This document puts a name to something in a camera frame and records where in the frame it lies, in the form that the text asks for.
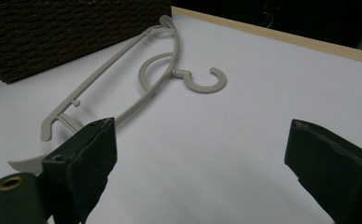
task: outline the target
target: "white table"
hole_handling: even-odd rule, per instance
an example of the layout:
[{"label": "white table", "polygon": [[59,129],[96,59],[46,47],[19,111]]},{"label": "white table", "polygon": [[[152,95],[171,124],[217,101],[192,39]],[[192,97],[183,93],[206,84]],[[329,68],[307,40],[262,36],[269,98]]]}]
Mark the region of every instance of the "white table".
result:
[{"label": "white table", "polygon": [[[214,84],[214,94],[171,79],[117,127],[118,163],[88,223],[331,223],[284,165],[292,119],[330,129],[362,147],[362,62],[174,15],[182,38],[178,68]],[[51,152],[72,134],[60,123],[40,141],[42,120],[127,41],[40,75],[0,81],[0,177],[9,160]],[[112,66],[67,113],[88,122],[115,117],[143,91],[142,62],[173,40],[146,40]],[[150,80],[167,64],[148,69]]]}]

